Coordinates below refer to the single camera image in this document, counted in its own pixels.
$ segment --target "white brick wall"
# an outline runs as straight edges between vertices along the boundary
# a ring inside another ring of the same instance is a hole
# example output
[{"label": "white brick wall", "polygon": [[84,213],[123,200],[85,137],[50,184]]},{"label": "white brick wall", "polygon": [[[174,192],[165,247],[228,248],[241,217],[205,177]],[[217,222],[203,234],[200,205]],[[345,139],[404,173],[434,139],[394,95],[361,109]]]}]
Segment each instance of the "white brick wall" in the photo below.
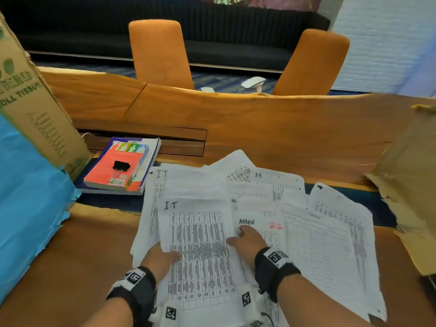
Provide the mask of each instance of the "white brick wall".
[{"label": "white brick wall", "polygon": [[436,0],[344,0],[332,30],[351,46],[332,89],[395,93],[435,29]]}]

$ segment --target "cable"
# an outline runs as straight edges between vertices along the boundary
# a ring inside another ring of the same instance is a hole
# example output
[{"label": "cable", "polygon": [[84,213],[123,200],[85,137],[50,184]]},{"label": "cable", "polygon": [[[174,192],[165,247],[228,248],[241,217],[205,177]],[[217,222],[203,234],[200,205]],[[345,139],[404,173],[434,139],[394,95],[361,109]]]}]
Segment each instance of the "cable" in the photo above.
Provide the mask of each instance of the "cable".
[{"label": "cable", "polygon": [[273,323],[273,320],[271,319],[271,317],[270,317],[270,315],[269,315],[268,313],[261,312],[260,315],[261,315],[261,316],[267,316],[267,317],[270,319],[270,321],[271,321],[272,327],[275,327],[275,326],[274,326],[274,323]]}]

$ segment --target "live edge wooden table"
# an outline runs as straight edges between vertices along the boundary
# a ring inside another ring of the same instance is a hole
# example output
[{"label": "live edge wooden table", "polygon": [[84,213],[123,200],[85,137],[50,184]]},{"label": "live edge wooden table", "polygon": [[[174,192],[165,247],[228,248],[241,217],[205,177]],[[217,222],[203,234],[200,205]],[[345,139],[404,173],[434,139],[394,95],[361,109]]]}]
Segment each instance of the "live edge wooden table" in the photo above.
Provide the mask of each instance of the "live edge wooden table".
[{"label": "live edge wooden table", "polygon": [[[411,122],[410,106],[434,103],[379,94],[211,94],[109,74],[46,70],[43,75],[80,130],[149,132],[184,142],[169,142],[176,148],[159,154],[161,161],[202,166],[243,149],[258,167],[362,190],[374,190],[363,174]],[[0,307],[0,326],[80,326],[103,304],[114,280],[131,268],[138,224],[137,214],[75,204],[70,219]],[[436,326],[419,273],[393,229],[375,227],[375,237],[388,325]]]}]

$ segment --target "black binder clip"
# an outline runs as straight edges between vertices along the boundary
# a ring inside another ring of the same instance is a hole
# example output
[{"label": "black binder clip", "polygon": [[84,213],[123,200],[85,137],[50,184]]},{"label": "black binder clip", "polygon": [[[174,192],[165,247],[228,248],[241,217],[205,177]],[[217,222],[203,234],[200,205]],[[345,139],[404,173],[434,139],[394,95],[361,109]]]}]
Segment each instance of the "black binder clip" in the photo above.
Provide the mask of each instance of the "black binder clip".
[{"label": "black binder clip", "polygon": [[127,170],[130,168],[130,164],[127,162],[120,162],[119,160],[116,160],[115,163],[112,166],[112,169],[114,169],[112,173],[112,177],[109,179],[109,183],[114,183],[115,179],[118,178],[118,176],[121,174],[121,172],[127,172]]}]

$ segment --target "white armrest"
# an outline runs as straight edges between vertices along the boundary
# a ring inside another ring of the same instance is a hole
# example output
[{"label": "white armrest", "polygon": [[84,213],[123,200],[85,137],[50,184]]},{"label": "white armrest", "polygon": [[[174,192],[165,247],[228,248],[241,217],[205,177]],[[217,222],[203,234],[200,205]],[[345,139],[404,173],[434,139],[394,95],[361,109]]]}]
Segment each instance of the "white armrest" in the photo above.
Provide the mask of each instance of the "white armrest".
[{"label": "white armrest", "polygon": [[212,87],[202,87],[201,91],[206,93],[215,93],[215,90]]},{"label": "white armrest", "polygon": [[252,87],[256,87],[257,92],[261,93],[262,92],[262,85],[265,82],[265,78],[262,77],[253,77],[250,79],[245,80],[241,85],[243,88],[252,88]]}]

